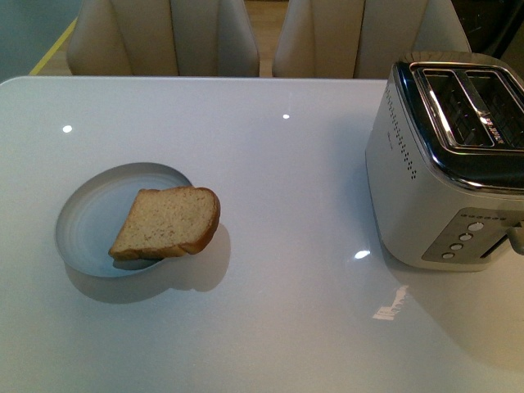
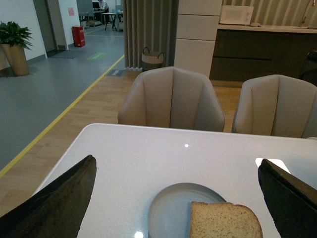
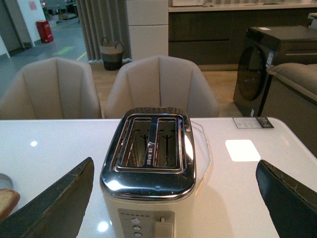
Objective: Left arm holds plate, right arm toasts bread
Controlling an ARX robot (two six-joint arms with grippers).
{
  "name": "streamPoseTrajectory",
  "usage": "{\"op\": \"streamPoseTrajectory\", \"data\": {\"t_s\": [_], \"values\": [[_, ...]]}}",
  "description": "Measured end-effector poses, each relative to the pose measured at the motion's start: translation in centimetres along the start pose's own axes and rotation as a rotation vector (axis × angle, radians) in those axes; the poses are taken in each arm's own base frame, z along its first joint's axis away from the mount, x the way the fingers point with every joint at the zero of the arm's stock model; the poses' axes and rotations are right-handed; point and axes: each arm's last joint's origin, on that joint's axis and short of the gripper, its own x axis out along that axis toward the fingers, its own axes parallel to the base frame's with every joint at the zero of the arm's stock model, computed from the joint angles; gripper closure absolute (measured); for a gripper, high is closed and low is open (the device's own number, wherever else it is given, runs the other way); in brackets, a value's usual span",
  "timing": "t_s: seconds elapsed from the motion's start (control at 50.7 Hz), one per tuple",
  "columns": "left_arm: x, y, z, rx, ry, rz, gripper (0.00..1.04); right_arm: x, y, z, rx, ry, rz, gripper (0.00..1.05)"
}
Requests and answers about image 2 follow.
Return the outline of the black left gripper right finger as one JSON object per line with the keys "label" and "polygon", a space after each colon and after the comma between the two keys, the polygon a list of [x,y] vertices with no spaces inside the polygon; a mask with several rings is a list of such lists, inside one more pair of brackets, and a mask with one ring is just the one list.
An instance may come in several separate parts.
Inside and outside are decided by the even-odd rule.
{"label": "black left gripper right finger", "polygon": [[263,159],[258,180],[264,201],[282,238],[317,236],[317,190]]}

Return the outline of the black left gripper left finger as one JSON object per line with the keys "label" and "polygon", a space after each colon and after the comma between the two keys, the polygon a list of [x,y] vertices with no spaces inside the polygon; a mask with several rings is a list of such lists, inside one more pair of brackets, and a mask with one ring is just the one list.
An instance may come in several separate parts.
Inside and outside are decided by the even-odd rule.
{"label": "black left gripper left finger", "polygon": [[97,173],[88,155],[0,219],[2,238],[75,238]]}

